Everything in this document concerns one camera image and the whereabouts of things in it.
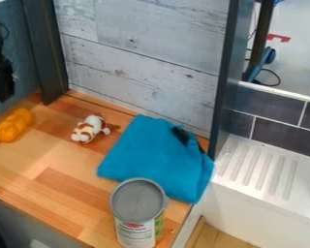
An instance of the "orange toy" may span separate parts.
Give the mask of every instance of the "orange toy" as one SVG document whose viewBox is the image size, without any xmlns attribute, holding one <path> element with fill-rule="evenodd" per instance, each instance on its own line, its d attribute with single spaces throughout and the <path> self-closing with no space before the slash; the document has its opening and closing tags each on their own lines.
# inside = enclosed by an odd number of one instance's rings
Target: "orange toy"
<svg viewBox="0 0 310 248">
<path fill-rule="evenodd" d="M 0 124 L 0 140 L 14 141 L 32 122 L 33 115 L 26 108 L 19 108 Z"/>
</svg>

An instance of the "tiled wall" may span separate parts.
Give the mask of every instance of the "tiled wall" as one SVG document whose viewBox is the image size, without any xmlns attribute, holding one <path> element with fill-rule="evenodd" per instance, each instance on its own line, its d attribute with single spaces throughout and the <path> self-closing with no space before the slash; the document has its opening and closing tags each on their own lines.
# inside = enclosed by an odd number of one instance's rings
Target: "tiled wall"
<svg viewBox="0 0 310 248">
<path fill-rule="evenodd" d="M 231 133 L 310 156 L 310 103 L 240 86 Z"/>
</svg>

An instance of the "wooden floor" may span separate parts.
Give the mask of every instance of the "wooden floor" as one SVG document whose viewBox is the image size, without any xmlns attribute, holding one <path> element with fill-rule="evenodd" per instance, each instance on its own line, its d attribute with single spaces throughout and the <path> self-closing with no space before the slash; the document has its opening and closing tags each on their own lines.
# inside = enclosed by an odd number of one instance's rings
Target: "wooden floor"
<svg viewBox="0 0 310 248">
<path fill-rule="evenodd" d="M 186 248 L 258 248 L 207 225 L 202 217 Z"/>
</svg>

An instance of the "whitewashed wood panel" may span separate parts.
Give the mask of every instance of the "whitewashed wood panel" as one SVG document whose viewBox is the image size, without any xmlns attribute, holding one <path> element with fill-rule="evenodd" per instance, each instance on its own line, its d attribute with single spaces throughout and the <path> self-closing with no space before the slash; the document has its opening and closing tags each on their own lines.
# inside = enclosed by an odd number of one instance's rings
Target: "whitewashed wood panel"
<svg viewBox="0 0 310 248">
<path fill-rule="evenodd" d="M 61 33 L 98 40 L 94 0 L 54 0 L 54 4 Z"/>
<path fill-rule="evenodd" d="M 95 0 L 99 42 L 218 75 L 229 0 Z"/>
<path fill-rule="evenodd" d="M 73 84 L 208 132 L 216 76 L 78 38 L 64 40 L 70 40 Z"/>
</svg>

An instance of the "red object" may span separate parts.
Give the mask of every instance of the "red object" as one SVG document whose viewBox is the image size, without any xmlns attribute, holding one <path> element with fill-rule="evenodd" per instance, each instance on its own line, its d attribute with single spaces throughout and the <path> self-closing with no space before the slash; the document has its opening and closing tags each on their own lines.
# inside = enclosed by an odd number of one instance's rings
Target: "red object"
<svg viewBox="0 0 310 248">
<path fill-rule="evenodd" d="M 135 223 L 124 223 L 124 225 L 134 229 L 143 227 L 143 224 L 135 224 Z"/>
<path fill-rule="evenodd" d="M 274 38 L 280 39 L 282 43 L 287 43 L 290 41 L 291 37 L 282 36 L 282 35 L 275 35 L 275 34 L 267 34 L 266 39 L 272 41 Z"/>
</svg>

